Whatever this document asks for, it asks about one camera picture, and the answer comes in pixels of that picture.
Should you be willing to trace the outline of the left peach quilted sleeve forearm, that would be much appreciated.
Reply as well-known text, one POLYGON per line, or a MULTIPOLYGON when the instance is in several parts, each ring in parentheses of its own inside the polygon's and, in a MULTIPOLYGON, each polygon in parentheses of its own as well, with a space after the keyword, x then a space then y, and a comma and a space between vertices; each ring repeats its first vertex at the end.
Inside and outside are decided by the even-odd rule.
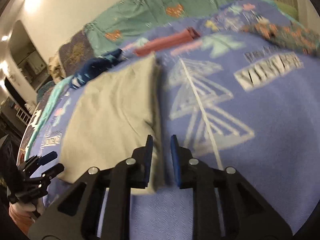
POLYGON ((28 234, 30 227, 34 224, 35 220, 32 219, 31 213, 18 214, 9 207, 9 216, 12 218, 14 223, 19 229, 25 234, 28 234))

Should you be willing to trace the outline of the left white-gloved hand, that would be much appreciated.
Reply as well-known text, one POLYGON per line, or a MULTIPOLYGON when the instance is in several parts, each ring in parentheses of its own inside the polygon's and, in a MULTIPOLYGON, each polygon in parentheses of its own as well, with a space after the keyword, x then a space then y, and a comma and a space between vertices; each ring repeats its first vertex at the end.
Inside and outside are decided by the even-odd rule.
POLYGON ((35 211, 43 214, 43 212, 45 211, 42 198, 33 200, 30 203, 16 202, 15 204, 10 204, 10 208, 21 215, 23 213, 32 213, 35 211))

